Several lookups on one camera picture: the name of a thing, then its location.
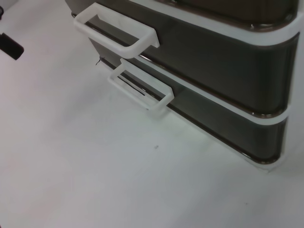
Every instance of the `drawer unit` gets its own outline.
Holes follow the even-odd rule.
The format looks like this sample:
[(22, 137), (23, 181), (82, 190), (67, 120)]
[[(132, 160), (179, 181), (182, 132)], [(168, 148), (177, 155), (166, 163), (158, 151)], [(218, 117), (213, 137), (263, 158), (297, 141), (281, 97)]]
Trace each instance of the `drawer unit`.
[[(101, 61), (112, 69), (121, 65), (120, 56), (94, 41), (92, 43), (100, 54)], [(177, 83), (135, 58), (128, 59), (128, 61), (170, 86), (174, 93), (174, 99), (168, 104), (168, 107), (198, 127), (255, 162), (267, 164), (275, 162), (280, 157), (286, 120), (273, 125), (253, 123)], [(163, 94), (132, 74), (125, 72), (123, 76), (156, 99), (163, 98)]]
[(202, 16), (189, 24), (178, 9), (161, 14), (154, 0), (66, 2), (113, 69), (109, 82), (147, 110), (169, 107), (261, 168), (301, 142), (301, 12), (257, 33)]
[[(87, 2), (66, 0), (78, 14)], [(256, 46), (194, 26), (128, 0), (100, 4), (154, 28), (160, 46), (142, 55), (227, 102), (261, 115), (278, 115), (287, 107), (298, 35), (272, 46)], [(123, 46), (138, 39), (98, 17), (91, 26)]]

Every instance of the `storage cabinet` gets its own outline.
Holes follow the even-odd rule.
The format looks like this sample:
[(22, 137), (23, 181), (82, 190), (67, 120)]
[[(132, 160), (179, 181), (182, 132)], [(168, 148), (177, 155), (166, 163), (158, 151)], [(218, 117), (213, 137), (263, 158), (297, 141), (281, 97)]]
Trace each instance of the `storage cabinet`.
[[(300, 141), (300, 128), (295, 125), (303, 112), (298, 107), (303, 103), (299, 61), (304, 56), (299, 51), (303, 49), (303, 15), (296, 14), (297, 1), (281, 0), (280, 10), (273, 9), (272, 0), (263, 1), (268, 7), (262, 1), (239, 2), (254, 4), (258, 10), (269, 11), (267, 15), (258, 15), (258, 10), (254, 14), (249, 8), (252, 13), (246, 15), (222, 9), (227, 10), (222, 13), (225, 16), (231, 13), (246, 23), (280, 23), (285, 14), (297, 15), (288, 26), (266, 33), (243, 32), (225, 23), (218, 26), (210, 19), (197, 26), (132, 1), (66, 0), (77, 29), (91, 39), (101, 61), (113, 69), (109, 79), (113, 85), (151, 108), (114, 82), (120, 75), (121, 83), (131, 90), (146, 93), (159, 104), (166, 102), (171, 110), (256, 164), (277, 164), (295, 145), (294, 139)], [(177, 4), (202, 9), (204, 4), (212, 5), (203, 0)], [(133, 72), (123, 72), (124, 64)], [(157, 84), (171, 92), (160, 93)]]

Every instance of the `white surface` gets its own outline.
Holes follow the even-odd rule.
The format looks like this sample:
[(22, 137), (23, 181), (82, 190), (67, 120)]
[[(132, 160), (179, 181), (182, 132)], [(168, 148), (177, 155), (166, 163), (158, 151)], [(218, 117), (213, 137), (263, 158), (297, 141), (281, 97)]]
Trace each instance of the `white surface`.
[(234, 113), (236, 113), (236, 114), (238, 114), (238, 115), (240, 115), (240, 116), (242, 116), (242, 117), (244, 117), (244, 118), (246, 118), (246, 119), (248, 119), (248, 120), (250, 120), (250, 121), (252, 121), (256, 124), (273, 125), (273, 124), (282, 122), (289, 115), (290, 105), (287, 106), (287, 108), (284, 112), (282, 112), (280, 115), (277, 115), (273, 118), (267, 118), (267, 119), (258, 118), (256, 116), (253, 116), (253, 115), (247, 113), (247, 112), (244, 112), (243, 110), (225, 102), (224, 100), (222, 100), (222, 99), (220, 99), (216, 96), (213, 96), (212, 94), (210, 94), (210, 93), (208, 93), (208, 92), (190, 84), (189, 82), (186, 82), (186, 81), (180, 79), (179, 77), (171, 74), (170, 72), (166, 71), (165, 69), (156, 66), (155, 64), (151, 63), (150, 61), (145, 60), (143, 57), (136, 57), (136, 59), (138, 61), (141, 61), (142, 63), (150, 66), (151, 68), (161, 72), (162, 74), (168, 76), (169, 78), (173, 79), (174, 81), (178, 82), (179, 84), (181, 84), (181, 85), (193, 90), (194, 92), (202, 95), (203, 97), (219, 104), (220, 106), (222, 106), (222, 107), (224, 107), (224, 108), (226, 108), (226, 109), (228, 109), (228, 110), (230, 110), (230, 111), (232, 111), (232, 112), (234, 112)]
[[(124, 47), (85, 25), (85, 23), (96, 15), (98, 15), (100, 20), (131, 34), (139, 40), (129, 47)], [(74, 19), (74, 26), (86, 36), (123, 58), (134, 58), (147, 49), (150, 45), (153, 45), (156, 48), (160, 46), (157, 34), (153, 28), (98, 3), (93, 3), (91, 6), (79, 13)]]
[(62, 0), (8, 17), (25, 52), (0, 52), (2, 228), (303, 227), (300, 150), (264, 174), (172, 114), (149, 118), (95, 68)]
[[(146, 108), (147, 110), (155, 110), (155, 111), (162, 111), (162, 109), (166, 108), (167, 104), (169, 104), (174, 99), (174, 95), (171, 87), (164, 84), (155, 77), (152, 77), (151, 75), (147, 74), (143, 70), (134, 66), (132, 63), (127, 62), (123, 58), (120, 61), (121, 61), (121, 65), (110, 74), (110, 76), (108, 77), (108, 81), (116, 88), (118, 88), (120, 91), (122, 91), (124, 94), (126, 94), (129, 98), (131, 98), (132, 100), (134, 100), (139, 105)], [(133, 93), (126, 90), (123, 86), (115, 82), (115, 78), (117, 78), (124, 71), (133, 74), (138, 79), (142, 80), (146, 84), (160, 91), (162, 94), (165, 95), (165, 97), (153, 105), (145, 103), (142, 99), (138, 98)]]
[(280, 44), (295, 36), (301, 27), (303, 13), (298, 12), (297, 17), (287, 26), (271, 32), (252, 32), (232, 25), (212, 20), (195, 13), (187, 12), (154, 0), (130, 0), (160, 13), (183, 20), (185, 22), (206, 28), (219, 34), (244, 41), (252, 45), (270, 46)]

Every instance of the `white plastic handle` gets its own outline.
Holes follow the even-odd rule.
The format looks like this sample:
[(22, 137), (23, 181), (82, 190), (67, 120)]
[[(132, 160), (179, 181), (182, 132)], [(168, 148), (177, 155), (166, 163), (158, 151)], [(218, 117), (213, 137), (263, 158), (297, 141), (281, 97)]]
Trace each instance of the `white plastic handle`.
[[(143, 70), (129, 63), (128, 61), (124, 59), (120, 59), (120, 61), (121, 61), (121, 65), (111, 73), (111, 75), (108, 77), (108, 81), (116, 88), (118, 88), (120, 91), (122, 91), (124, 94), (126, 94), (129, 98), (136, 101), (138, 104), (140, 104), (142, 107), (148, 110), (161, 110), (174, 99), (174, 94), (170, 86), (164, 84), (155, 77), (147, 74)], [(138, 79), (142, 80), (151, 87), (160, 91), (162, 94), (165, 95), (165, 97), (153, 106), (148, 105), (143, 100), (141, 100), (140, 98), (138, 98), (137, 96), (135, 96), (134, 94), (123, 88), (120, 84), (115, 82), (115, 78), (117, 78), (123, 71), (128, 71), (129, 73), (133, 74)]]
[[(131, 46), (124, 47), (85, 25), (85, 23), (96, 15), (98, 15), (100, 20), (129, 33), (139, 40)], [(133, 58), (142, 53), (150, 45), (153, 45), (156, 48), (160, 46), (155, 29), (98, 3), (93, 3), (91, 6), (79, 13), (74, 18), (74, 26), (78, 31), (86, 34), (97, 43), (123, 58)]]

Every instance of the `drawer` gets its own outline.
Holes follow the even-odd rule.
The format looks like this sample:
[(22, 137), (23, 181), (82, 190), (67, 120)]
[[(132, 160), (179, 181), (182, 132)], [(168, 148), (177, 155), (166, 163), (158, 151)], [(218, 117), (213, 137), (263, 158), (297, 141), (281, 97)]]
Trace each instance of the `drawer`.
[[(78, 14), (94, 1), (66, 2)], [(154, 28), (160, 46), (150, 46), (142, 55), (183, 80), (257, 116), (286, 109), (298, 34), (281, 44), (255, 46), (128, 0), (97, 2)], [(97, 17), (90, 26), (123, 46), (137, 41)]]
[[(108, 66), (114, 69), (121, 64), (118, 55), (94, 41), (92, 43), (99, 52), (101, 60)], [(174, 93), (174, 99), (168, 104), (168, 107), (204, 131), (255, 162), (273, 163), (280, 157), (286, 120), (274, 125), (256, 124), (179, 84), (135, 58), (128, 59), (128, 61), (170, 86)], [(156, 99), (163, 99), (162, 93), (134, 75), (128, 72), (124, 72), (122, 75)]]
[(156, 0), (247, 29), (275, 28), (297, 15), (298, 0)]

